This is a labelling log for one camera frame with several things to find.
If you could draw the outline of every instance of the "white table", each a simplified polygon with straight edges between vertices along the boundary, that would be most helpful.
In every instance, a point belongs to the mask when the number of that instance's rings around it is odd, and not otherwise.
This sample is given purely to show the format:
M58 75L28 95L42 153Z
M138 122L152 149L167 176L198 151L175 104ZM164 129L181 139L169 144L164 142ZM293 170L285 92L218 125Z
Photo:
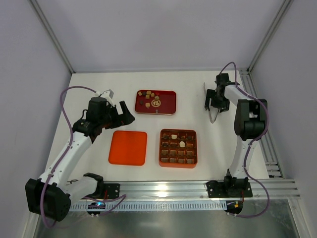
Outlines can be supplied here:
M83 155L70 179L80 179L85 173L95 173L108 181L150 180L209 180L223 179L229 168L237 137L233 123L236 107L231 103L228 112L218 115L211 124L204 109L203 83L215 88L218 71L184 72L133 72L133 73L81 73L74 74L70 86L81 85L104 91L112 89L116 102L124 100L135 121L116 129L104 130ZM228 71L230 80L234 72ZM136 93L140 89L172 90L177 94L177 109L172 116L144 115L134 111ZM76 122L94 94L84 89L71 89L65 99L65 109L71 123ZM159 133L163 128L192 129L197 133L198 163L194 169L165 168L159 165ZM143 166L112 165L108 155L115 130L145 131L148 134L146 160ZM69 129L60 116L48 159L49 166L59 154L67 139ZM268 174L260 145L253 153L250 174L257 179L267 179Z

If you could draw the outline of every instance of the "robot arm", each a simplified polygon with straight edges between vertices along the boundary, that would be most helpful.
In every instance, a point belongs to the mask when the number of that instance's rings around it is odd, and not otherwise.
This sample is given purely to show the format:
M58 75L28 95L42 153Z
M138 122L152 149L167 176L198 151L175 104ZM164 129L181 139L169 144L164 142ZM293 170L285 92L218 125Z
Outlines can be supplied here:
M211 122L214 123L218 113L229 110L230 101L237 106L234 121L237 146L224 182L210 181L208 183L209 197L240 197L242 191L245 197L252 197L250 183L244 168L249 169L252 153L258 144L257 141L253 142L246 161L245 157L250 142L261 135L265 129L265 111L258 102L242 94L235 83L230 82L227 73L217 75L216 84L215 90L206 91L205 109L209 110ZM267 101L265 99L260 99L260 101L267 108ZM217 111L214 119L211 116L212 110Z
M93 97L89 101L86 118L79 119L73 125L72 145L57 165L45 191L46 217L61 221L66 217L71 204L83 197L103 198L104 179L102 176L87 173L73 184L66 185L66 183L82 155L101 134L103 128L116 128L128 125L135 120L125 102L115 105L112 95L112 91L108 90L102 94L103 97ZM25 190L30 212L41 214L40 198L45 181L69 146L68 143L69 140L52 165L37 180L29 179L26 183Z

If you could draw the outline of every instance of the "white wall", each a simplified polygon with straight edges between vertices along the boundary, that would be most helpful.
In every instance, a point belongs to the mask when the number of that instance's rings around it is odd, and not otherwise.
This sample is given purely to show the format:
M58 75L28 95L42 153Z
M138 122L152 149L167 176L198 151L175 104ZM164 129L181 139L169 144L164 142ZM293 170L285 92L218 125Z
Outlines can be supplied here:
M0 7L1 237L21 234L25 183L44 170L70 73L26 0Z
M252 76L268 100L283 172L317 221L317 1L294 1Z
M248 67L283 0L38 0L76 72Z

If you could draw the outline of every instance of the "dark red tray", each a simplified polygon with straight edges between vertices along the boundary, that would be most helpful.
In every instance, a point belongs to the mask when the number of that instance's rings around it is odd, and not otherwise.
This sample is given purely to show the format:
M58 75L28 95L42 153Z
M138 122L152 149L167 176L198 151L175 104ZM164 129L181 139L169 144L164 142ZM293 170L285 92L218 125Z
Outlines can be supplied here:
M155 101L150 97L146 99L144 95L140 96L138 93L146 93L151 91L155 95L158 94L159 101ZM143 114L159 114L159 115L172 115L176 112L176 93L174 91L159 91L159 90L139 90L136 93L135 111Z

